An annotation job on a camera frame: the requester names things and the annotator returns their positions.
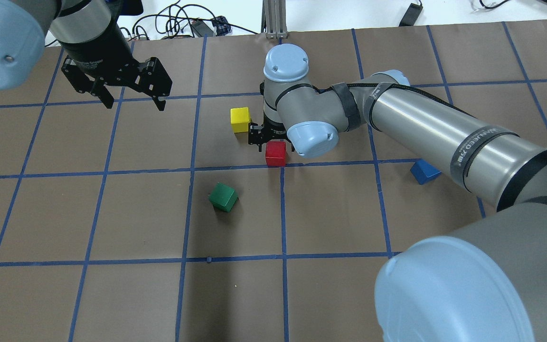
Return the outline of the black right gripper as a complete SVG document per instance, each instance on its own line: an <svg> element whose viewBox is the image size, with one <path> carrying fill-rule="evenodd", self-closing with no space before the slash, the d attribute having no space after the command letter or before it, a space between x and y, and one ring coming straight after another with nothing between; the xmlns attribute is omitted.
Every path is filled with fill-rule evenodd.
<svg viewBox="0 0 547 342"><path fill-rule="evenodd" d="M287 136L287 130L282 123L278 123L269 119L265 115L264 123L259 125L257 123L250 123L249 132L248 132L248 144L256 145L258 151L263 153L265 150L265 145L272 140L285 140L291 143L290 139ZM295 153L296 149L291 143L290 145L291 153Z"/></svg>

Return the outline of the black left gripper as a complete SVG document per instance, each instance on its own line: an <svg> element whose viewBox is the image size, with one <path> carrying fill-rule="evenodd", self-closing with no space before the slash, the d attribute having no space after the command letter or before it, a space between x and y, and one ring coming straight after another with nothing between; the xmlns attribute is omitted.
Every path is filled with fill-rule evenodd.
<svg viewBox="0 0 547 342"><path fill-rule="evenodd" d="M159 111L165 110L173 85L171 77L156 57L135 60L114 20L92 40L61 45L67 52L61 70L77 93L98 97L110 110L114 97L107 87L125 86L146 94Z"/></svg>

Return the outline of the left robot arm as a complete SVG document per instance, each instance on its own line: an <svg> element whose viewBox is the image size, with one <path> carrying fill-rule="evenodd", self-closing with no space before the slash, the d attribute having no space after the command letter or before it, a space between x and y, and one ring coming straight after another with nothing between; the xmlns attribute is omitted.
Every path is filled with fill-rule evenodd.
<svg viewBox="0 0 547 342"><path fill-rule="evenodd" d="M67 52L62 72L78 93L114 102L108 87L129 87L163 111L173 81L156 57L137 61L113 0L0 0L0 90L23 84L41 58L47 33Z"/></svg>

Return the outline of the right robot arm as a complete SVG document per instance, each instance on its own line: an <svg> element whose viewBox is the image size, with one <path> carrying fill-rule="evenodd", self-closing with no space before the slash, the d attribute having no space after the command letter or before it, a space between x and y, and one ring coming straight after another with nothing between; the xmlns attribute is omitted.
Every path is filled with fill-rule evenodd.
<svg viewBox="0 0 547 342"><path fill-rule="evenodd" d="M368 124L418 157L419 184L441 174L496 208L390 258L374 286L385 342L547 342L547 148L484 123L398 70L319 90L301 47L265 56L264 124L249 143L286 139L304 158Z"/></svg>

